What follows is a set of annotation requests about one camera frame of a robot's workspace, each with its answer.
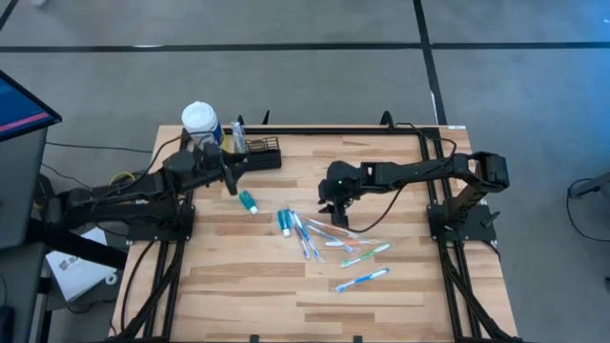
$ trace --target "monitor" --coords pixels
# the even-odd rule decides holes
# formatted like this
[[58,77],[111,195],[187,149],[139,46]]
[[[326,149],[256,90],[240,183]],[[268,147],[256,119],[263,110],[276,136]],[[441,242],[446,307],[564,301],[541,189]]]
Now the monitor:
[[61,122],[61,115],[0,71],[0,142]]

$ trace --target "gray carpet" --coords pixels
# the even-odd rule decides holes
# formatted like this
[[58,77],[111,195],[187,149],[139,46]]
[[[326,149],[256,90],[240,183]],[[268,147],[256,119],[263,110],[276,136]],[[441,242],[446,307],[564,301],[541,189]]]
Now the gray carpet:
[[[0,0],[6,6],[8,0]],[[433,43],[610,40],[610,4],[595,0],[423,0]],[[417,42],[411,1],[50,0],[17,4],[0,46]],[[610,50],[435,50],[447,121],[473,147],[508,158],[511,187],[489,197],[519,334],[539,342],[607,342],[610,244],[570,226],[565,192],[610,170]],[[64,116],[49,139],[149,149],[194,100],[221,121],[436,122],[420,50],[3,53],[0,69]],[[85,183],[150,157],[47,147],[45,162]],[[60,189],[75,186],[50,174]],[[610,238],[597,194],[572,204],[581,229]],[[51,342],[102,339],[112,305],[57,312]]]

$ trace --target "wooden tabletop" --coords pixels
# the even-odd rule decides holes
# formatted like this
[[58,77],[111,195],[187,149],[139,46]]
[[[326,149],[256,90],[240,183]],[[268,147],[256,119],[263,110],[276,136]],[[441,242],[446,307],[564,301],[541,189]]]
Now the wooden tabletop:
[[[155,148],[178,136],[181,129],[160,127]],[[457,142],[458,151],[471,151],[466,130],[439,129],[443,137]],[[250,215],[224,184],[194,193],[196,223],[184,253],[172,340],[247,341],[251,334],[259,334],[261,341],[352,341],[354,335],[369,342],[453,341],[437,244],[430,238],[425,214],[429,197],[424,183],[407,186],[386,218],[363,234],[388,242],[391,248],[348,268],[341,268],[339,262],[350,255],[326,249],[317,236],[314,240],[325,262],[305,261],[296,238],[280,234],[275,215],[289,206],[302,217],[330,223],[330,215],[317,213],[320,206],[316,203],[317,184],[331,162],[340,159],[355,166],[362,160],[417,162],[421,160],[417,138],[278,137],[282,168],[250,172],[238,182],[240,190],[253,195],[259,214]],[[432,144],[429,147],[434,158]],[[450,145],[443,147],[449,154]],[[177,149],[176,142],[162,151],[156,168]],[[464,187],[456,180],[451,185],[454,194]],[[374,222],[393,196],[363,196],[348,210],[351,226],[364,228]],[[146,245],[141,242],[130,248],[126,276]],[[158,246],[151,248],[134,278],[128,321],[149,296]],[[465,251],[478,300],[501,328],[517,334],[498,257],[478,242],[468,242]],[[390,272],[335,293],[337,285],[382,267]],[[127,279],[123,279],[119,299]],[[115,328],[119,328],[121,303],[117,301],[114,311]],[[159,302],[156,333],[160,333],[165,303],[164,298]],[[459,303],[464,334],[469,334],[461,297]]]

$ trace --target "green toothbrush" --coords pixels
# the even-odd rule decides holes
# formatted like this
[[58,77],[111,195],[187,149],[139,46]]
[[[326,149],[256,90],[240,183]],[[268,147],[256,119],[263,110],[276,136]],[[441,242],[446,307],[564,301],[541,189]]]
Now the green toothbrush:
[[355,259],[352,260],[344,260],[343,262],[341,262],[341,267],[345,268],[345,267],[350,267],[351,265],[360,262],[362,260],[365,260],[371,256],[373,256],[374,254],[378,253],[378,252],[383,252],[384,250],[390,248],[390,244],[384,244],[382,246],[378,246],[376,248],[374,248],[373,250],[371,250],[370,252],[364,253],[363,255],[361,255],[360,257],[357,257]]

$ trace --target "paper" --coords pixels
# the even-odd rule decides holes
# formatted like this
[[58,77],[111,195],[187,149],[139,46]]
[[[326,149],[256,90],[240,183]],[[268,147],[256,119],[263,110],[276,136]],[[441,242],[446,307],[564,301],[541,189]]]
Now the paper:
[[[82,234],[81,237],[105,246],[108,245],[106,235],[98,228]],[[116,272],[115,268],[102,266],[62,252],[48,253],[47,261],[66,301],[73,301],[104,280],[106,276]]]

